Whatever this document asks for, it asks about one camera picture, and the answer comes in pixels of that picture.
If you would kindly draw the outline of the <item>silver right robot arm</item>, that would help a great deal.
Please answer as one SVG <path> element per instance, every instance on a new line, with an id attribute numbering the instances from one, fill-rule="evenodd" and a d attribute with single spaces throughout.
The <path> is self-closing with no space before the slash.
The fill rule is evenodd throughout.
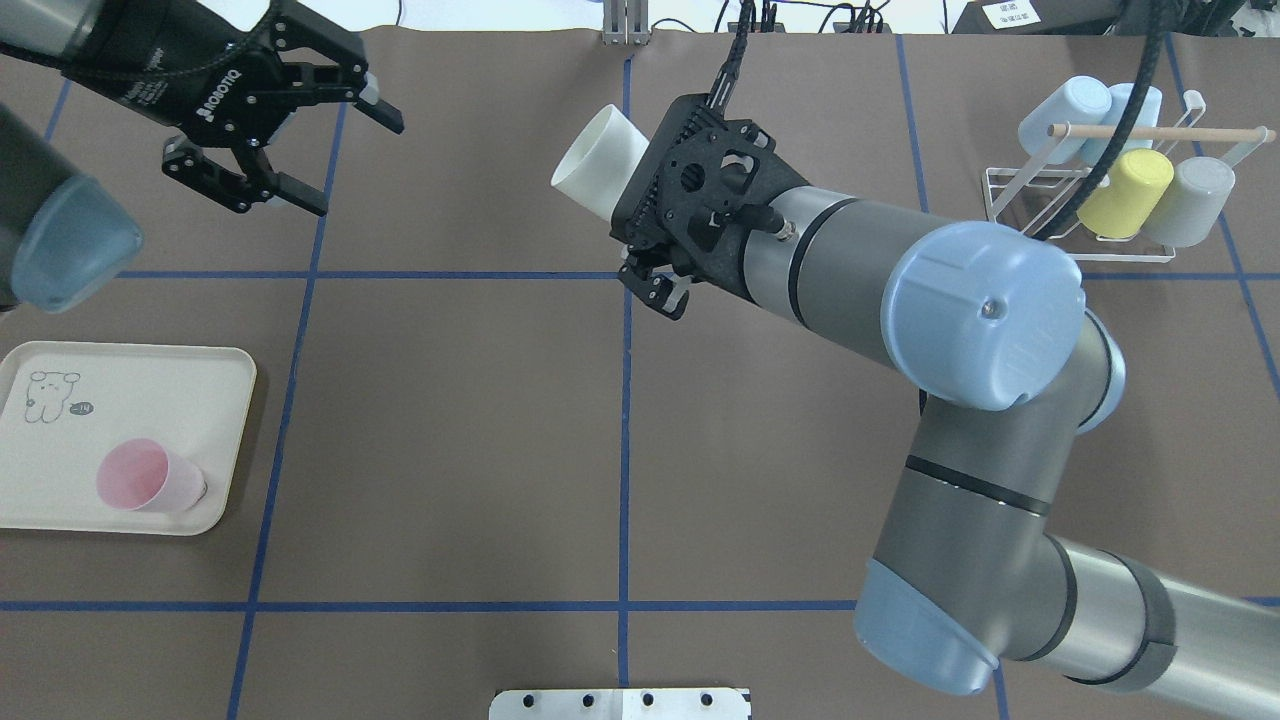
<path id="1" fill-rule="evenodd" d="M 1117 406 L 1124 356 L 1076 263 L 991 222 L 819 190 L 618 229 L 620 277 L 677 318 L 707 282 L 893 369 L 925 395 L 855 610 L 861 646 L 947 694 L 1002 660 L 1115 694 L 1277 716 L 1277 614 L 1044 529 L 1073 443 Z"/>

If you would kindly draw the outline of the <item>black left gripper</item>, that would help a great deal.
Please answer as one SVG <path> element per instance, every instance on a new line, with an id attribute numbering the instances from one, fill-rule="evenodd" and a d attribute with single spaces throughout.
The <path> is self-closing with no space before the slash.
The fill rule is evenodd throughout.
<path id="1" fill-rule="evenodd" d="M 234 126 L 271 142 L 297 111 L 348 102 L 388 131 L 404 132 L 399 108 L 383 96 L 361 37 L 301 1 L 274 1 L 269 44 L 259 40 L 237 59 L 225 55 L 248 35 L 197 1 L 63 1 L 60 58 L 97 70 L 141 73 L 142 79 L 79 77 L 91 91 L 147 117 L 210 140 Z M 328 60 L 282 61 L 285 51 L 312 50 Z M 163 173 L 239 214 L 282 201 L 325 217 L 317 190 L 275 170 L 261 147 L 233 147 L 239 170 L 206 156 L 179 135 L 166 141 Z"/>

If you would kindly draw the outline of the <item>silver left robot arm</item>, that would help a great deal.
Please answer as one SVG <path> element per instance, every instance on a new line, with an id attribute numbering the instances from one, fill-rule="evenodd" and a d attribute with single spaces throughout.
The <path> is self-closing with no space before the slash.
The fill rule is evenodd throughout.
<path id="1" fill-rule="evenodd" d="M 325 193 L 266 154 L 302 108 L 349 104 L 404 128 L 364 41 L 300 1 L 270 1 L 248 29 L 197 1 L 5 1 L 3 55 L 175 129 L 163 174 L 233 213 L 282 201 L 326 214 Z M 1 126 L 3 310 L 64 313 L 124 270 L 143 233 L 42 132 L 9 108 Z"/>

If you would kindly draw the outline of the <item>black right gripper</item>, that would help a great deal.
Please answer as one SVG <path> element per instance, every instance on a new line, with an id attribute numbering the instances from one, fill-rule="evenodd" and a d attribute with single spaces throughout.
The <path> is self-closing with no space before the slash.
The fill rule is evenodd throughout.
<path id="1" fill-rule="evenodd" d="M 623 242 L 617 279 L 646 307 L 677 322 L 689 304 L 692 264 L 677 242 Z"/>

